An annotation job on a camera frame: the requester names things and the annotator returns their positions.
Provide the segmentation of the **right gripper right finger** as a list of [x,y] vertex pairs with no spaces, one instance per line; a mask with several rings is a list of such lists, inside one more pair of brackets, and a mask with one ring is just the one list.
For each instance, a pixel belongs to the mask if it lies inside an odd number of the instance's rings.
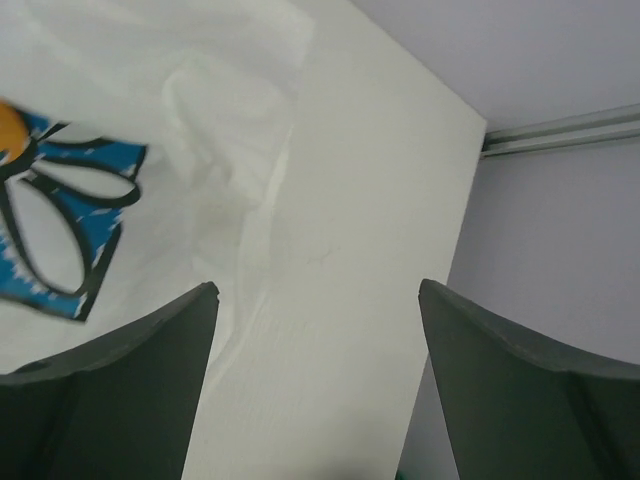
[[423,330],[462,479],[636,479],[639,367],[422,282]]

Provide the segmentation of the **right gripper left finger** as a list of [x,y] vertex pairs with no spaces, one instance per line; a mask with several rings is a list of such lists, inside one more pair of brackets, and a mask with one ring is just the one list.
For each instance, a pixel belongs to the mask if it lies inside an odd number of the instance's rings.
[[4,479],[179,479],[219,308],[203,283],[1,377]]

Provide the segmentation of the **white daisy print t-shirt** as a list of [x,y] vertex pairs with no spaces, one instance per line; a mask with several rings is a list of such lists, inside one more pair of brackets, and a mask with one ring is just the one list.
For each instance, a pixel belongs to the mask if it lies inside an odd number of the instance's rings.
[[314,20],[290,1],[1,5],[1,369],[263,290]]

